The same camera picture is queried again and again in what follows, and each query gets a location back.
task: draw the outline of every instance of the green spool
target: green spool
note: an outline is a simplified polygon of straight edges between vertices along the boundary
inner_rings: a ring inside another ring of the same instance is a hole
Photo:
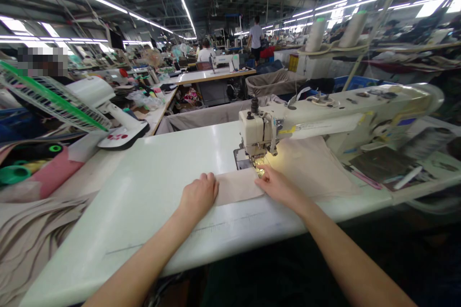
[[[22,165],[9,165],[0,169],[0,184],[14,185],[26,180],[31,175],[30,170]]]

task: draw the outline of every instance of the pole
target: pole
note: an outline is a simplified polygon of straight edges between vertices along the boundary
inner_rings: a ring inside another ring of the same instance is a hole
[[[382,22],[384,20],[384,16],[386,15],[386,12],[387,12],[389,6],[391,5],[392,1],[393,0],[386,0],[386,2],[384,4],[384,7],[383,7],[383,10],[379,14],[378,20],[376,20],[376,24],[373,25],[373,29],[371,30],[370,35],[368,36],[368,41],[367,41],[368,46],[370,46],[371,41],[373,40],[373,38],[375,38],[376,32],[378,31],[378,28],[381,26],[381,24],[382,24]],[[359,68],[360,62],[362,61],[363,58],[364,58],[363,54],[361,54],[357,58],[357,61],[355,62],[354,67],[352,67],[352,71],[349,74],[349,77],[348,77],[346,83],[344,84],[342,92],[346,91],[347,88],[349,87],[349,84],[351,83],[352,78],[354,77],[355,73],[357,72],[357,69]]]

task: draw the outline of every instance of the yellow tag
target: yellow tag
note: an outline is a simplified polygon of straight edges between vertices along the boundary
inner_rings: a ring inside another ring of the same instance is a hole
[[[294,133],[294,131],[296,131],[296,126],[293,126],[291,129],[289,130],[281,130],[279,132],[279,134],[286,134],[286,133]]]

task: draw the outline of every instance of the white sewing machine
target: white sewing machine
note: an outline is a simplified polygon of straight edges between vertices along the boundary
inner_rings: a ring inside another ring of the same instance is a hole
[[[215,68],[218,67],[220,63],[227,63],[229,64],[229,72],[235,72],[239,70],[240,66],[240,58],[238,54],[233,55],[217,55],[215,57],[210,57],[210,63],[213,67],[213,73]]]
[[[327,146],[337,157],[373,140],[399,146],[413,122],[437,110],[443,100],[442,91],[426,83],[372,86],[261,108],[255,99],[251,111],[239,112],[241,148],[254,164],[267,152],[277,155],[277,143],[289,137],[327,134]]]

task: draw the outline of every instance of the white shirt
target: white shirt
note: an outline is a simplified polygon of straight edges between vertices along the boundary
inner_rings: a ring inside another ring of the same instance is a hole
[[[203,48],[199,53],[198,53],[198,58],[197,61],[200,62],[209,62],[211,56],[216,56],[216,53],[213,49],[210,48]]]
[[[263,29],[256,24],[250,29],[251,37],[251,48],[258,49],[261,47],[261,36],[263,35]]]

